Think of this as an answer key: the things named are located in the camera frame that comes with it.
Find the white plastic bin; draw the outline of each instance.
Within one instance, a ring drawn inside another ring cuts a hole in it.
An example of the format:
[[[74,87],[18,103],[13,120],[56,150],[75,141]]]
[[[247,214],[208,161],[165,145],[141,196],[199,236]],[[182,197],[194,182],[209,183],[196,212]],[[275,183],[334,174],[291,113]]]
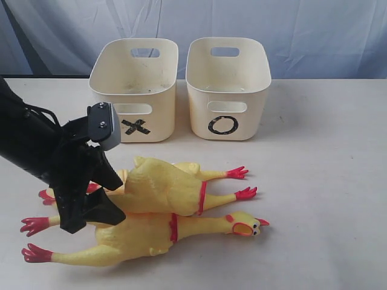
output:
[[[258,130],[272,82],[263,46],[241,37],[191,43],[186,69],[193,132],[208,140],[246,140]]]
[[[95,101],[111,102],[122,142],[158,142],[175,129],[177,44],[167,39],[119,39],[100,53],[89,79]]]

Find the red band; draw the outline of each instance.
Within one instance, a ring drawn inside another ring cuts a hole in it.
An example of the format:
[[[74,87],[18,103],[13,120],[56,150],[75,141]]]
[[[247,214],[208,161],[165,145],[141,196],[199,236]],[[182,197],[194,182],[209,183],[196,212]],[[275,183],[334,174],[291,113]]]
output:
[[[177,233],[177,215],[175,213],[172,213],[171,221],[169,222],[169,227],[171,228],[171,242],[175,243],[178,239],[178,233]]]
[[[204,211],[204,200],[206,198],[206,187],[207,187],[207,182],[203,181],[201,183],[201,188],[200,188],[199,210],[197,211],[197,215],[201,215]]]

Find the white table surface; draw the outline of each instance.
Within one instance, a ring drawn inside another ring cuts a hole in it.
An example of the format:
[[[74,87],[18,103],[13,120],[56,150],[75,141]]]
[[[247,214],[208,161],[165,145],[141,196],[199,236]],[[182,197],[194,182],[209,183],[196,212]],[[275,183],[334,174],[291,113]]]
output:
[[[87,79],[7,79],[25,102],[59,121],[93,104]],[[42,205],[45,184],[0,159],[1,289],[387,289],[387,80],[274,80],[258,134],[245,142],[206,141],[189,127],[184,81],[177,127],[157,144],[121,144],[107,153],[115,169],[135,155],[195,161],[205,169],[246,166],[244,180],[210,188],[258,186],[259,198],[211,210],[245,210],[270,221],[256,238],[195,236],[169,253],[107,268],[24,262],[29,242],[69,253],[95,244],[92,226],[58,227],[32,237],[21,219],[55,214]]]

